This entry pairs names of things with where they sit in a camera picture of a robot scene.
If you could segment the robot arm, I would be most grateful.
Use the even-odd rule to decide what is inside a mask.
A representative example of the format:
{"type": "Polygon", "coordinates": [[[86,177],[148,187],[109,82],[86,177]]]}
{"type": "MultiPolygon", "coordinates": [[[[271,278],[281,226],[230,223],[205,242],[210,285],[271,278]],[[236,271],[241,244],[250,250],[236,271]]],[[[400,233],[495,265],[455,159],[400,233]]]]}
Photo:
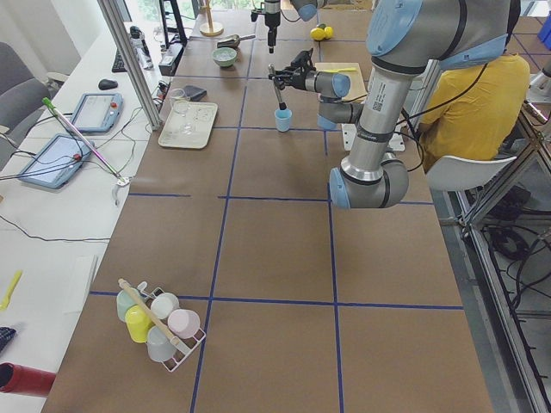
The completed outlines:
{"type": "Polygon", "coordinates": [[[319,71],[310,51],[283,70],[270,70],[275,89],[290,86],[319,95],[318,124],[356,126],[350,153],[331,170],[332,202],[341,208],[392,207],[405,196],[409,176],[388,143],[412,80],[431,60],[443,70],[496,59],[511,31],[515,1],[381,1],[371,17],[366,45],[372,76],[363,104],[346,103],[350,79],[319,71]]]}
{"type": "MultiPolygon", "coordinates": [[[[291,5],[298,13],[299,18],[304,21],[310,21],[318,9],[327,5],[326,0],[295,0],[291,5]]],[[[263,2],[264,22],[268,28],[267,43],[269,53],[273,54],[276,47],[277,31],[281,24],[281,1],[267,0],[263,2]]]]}

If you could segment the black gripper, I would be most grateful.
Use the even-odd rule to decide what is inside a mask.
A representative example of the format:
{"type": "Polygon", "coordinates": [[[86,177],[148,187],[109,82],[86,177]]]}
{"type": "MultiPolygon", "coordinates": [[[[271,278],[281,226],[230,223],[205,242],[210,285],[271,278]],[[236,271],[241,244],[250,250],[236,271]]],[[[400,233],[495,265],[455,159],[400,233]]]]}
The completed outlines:
{"type": "Polygon", "coordinates": [[[286,89],[287,87],[293,87],[299,90],[316,90],[316,79],[318,72],[303,71],[296,69],[294,71],[274,71],[269,74],[270,80],[275,80],[275,86],[278,89],[286,89]]]}
{"type": "Polygon", "coordinates": [[[269,28],[267,33],[267,44],[269,53],[273,53],[276,46],[277,28],[281,24],[281,1],[263,0],[264,21],[269,28]]]}

